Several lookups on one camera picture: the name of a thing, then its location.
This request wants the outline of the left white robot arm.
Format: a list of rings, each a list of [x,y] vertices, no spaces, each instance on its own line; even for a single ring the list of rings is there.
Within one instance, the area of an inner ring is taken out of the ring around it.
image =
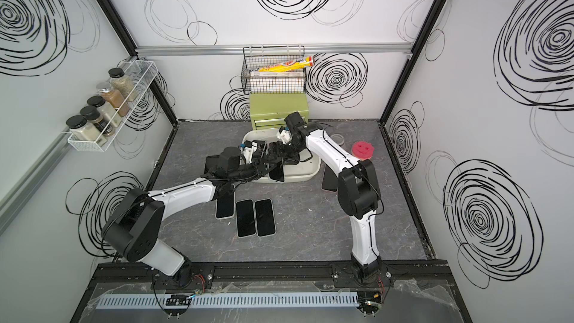
[[[192,206],[232,194],[237,185],[266,176],[288,158],[282,144],[247,153],[248,147],[227,147],[206,159],[204,173],[191,182],[159,191],[130,190],[103,227],[101,237],[130,263],[143,263],[186,287],[193,280],[186,256],[158,238],[161,223]]]

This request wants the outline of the black phone table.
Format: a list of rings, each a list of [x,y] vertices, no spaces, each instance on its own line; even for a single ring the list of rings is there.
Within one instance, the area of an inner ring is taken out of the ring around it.
[[[213,170],[216,170],[217,165],[218,165],[218,160],[219,160],[219,155],[206,157],[203,173],[208,174],[210,172],[213,172]]]

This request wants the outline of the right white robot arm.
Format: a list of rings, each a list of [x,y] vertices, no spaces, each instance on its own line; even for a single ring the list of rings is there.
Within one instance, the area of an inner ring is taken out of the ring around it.
[[[362,286],[370,284],[382,266],[375,234],[375,218],[382,200],[375,166],[343,150],[323,128],[305,122],[298,112],[288,115],[285,123],[279,139],[289,154],[307,150],[337,175],[338,202],[351,222],[354,279]]]

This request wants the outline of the white plastic storage box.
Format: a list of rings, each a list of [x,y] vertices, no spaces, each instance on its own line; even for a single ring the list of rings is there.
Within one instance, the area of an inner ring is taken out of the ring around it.
[[[243,137],[243,141],[264,141],[266,144],[275,141],[280,142],[277,137],[278,131],[278,128],[252,130]],[[317,175],[321,165],[320,158],[317,156],[311,157],[308,150],[301,152],[300,158],[302,160],[308,159],[308,161],[298,164],[284,164],[283,183],[305,182]]]

